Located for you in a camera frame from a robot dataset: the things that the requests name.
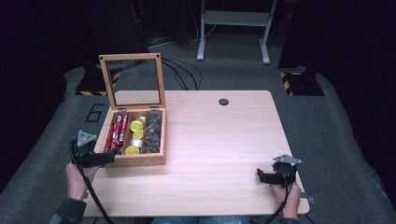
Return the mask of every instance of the white metal frame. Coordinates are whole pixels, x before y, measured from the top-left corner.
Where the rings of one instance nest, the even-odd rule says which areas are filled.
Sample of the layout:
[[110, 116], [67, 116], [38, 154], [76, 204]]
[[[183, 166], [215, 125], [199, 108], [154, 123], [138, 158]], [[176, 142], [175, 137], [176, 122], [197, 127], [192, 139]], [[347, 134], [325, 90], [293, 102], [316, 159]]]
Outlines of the white metal frame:
[[270, 58], [268, 56], [266, 42], [274, 16], [276, 1], [277, 0], [272, 0], [271, 9], [269, 12], [236, 12], [205, 10], [205, 0], [202, 0], [201, 39], [198, 48], [197, 60], [202, 61], [204, 59], [206, 24], [244, 25], [265, 27], [265, 32], [262, 36], [262, 39], [260, 39], [260, 48], [262, 50], [262, 61], [264, 64], [269, 64]]

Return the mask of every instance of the wooden box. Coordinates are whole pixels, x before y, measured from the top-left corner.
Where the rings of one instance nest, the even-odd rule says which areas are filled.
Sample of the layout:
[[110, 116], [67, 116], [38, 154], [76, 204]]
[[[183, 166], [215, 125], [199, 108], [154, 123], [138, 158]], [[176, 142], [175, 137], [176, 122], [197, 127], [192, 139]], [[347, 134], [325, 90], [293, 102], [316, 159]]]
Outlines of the wooden box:
[[[166, 106], [161, 55], [100, 55], [99, 61], [110, 109], [95, 151], [108, 152], [118, 144], [120, 155], [115, 157], [114, 162], [106, 165], [110, 168], [165, 165]], [[124, 122], [123, 115], [128, 117]], [[114, 127], [117, 120], [121, 120], [121, 130], [126, 125], [124, 133], [112, 132], [111, 129], [118, 129]]]

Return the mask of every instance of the hand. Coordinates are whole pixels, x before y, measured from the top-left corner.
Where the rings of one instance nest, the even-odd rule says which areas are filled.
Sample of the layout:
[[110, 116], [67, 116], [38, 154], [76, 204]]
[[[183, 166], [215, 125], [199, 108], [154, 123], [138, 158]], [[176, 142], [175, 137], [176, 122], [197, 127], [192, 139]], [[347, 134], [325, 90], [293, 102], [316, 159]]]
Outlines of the hand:
[[[90, 181], [93, 181], [96, 171], [98, 171], [99, 166], [94, 166], [91, 168], [84, 168], [84, 175], [87, 176]], [[85, 193], [87, 192], [87, 185], [82, 179], [75, 164], [69, 162], [66, 165], [66, 176], [67, 176], [67, 189], [69, 198], [74, 198], [82, 201]]]
[[[271, 188], [276, 195], [277, 204], [281, 205], [285, 200], [286, 190], [279, 185], [272, 185]], [[296, 182], [288, 186], [290, 194], [285, 207], [283, 208], [283, 217], [298, 219], [297, 211], [300, 205], [301, 188]]]

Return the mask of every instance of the table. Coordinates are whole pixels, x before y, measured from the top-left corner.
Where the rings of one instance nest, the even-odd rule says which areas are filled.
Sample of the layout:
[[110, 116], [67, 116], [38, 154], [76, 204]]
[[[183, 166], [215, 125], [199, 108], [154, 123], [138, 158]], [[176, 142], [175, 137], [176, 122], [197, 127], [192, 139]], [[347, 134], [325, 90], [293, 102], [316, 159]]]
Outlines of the table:
[[272, 0], [269, 12], [239, 12], [239, 11], [218, 11], [205, 10], [205, 0], [201, 3], [201, 38], [198, 47], [197, 60], [202, 61], [205, 53], [205, 25], [243, 25], [265, 27], [262, 39], [260, 39], [260, 49], [262, 51], [262, 61], [264, 64], [270, 63], [268, 50], [266, 47], [268, 34], [271, 28], [272, 19], [275, 12], [276, 1]]
[[[166, 91], [165, 98], [167, 163], [99, 169], [92, 185], [108, 215], [273, 214], [275, 195], [256, 169], [272, 173], [273, 157], [291, 153], [271, 93]], [[303, 188], [298, 175], [297, 182]], [[85, 202], [85, 217], [102, 215], [90, 196]], [[308, 210], [301, 199], [299, 214]]]

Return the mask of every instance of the sleeve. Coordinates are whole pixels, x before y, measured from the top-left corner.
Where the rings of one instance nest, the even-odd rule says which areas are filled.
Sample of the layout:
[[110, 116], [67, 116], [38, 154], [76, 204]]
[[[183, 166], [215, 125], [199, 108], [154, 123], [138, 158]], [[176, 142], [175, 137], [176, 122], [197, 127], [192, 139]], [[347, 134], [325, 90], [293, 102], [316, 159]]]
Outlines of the sleeve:
[[50, 219], [49, 224], [81, 223], [86, 206], [87, 204], [83, 201], [66, 198]]
[[300, 221], [294, 218], [282, 218], [280, 219], [279, 224], [300, 224]]

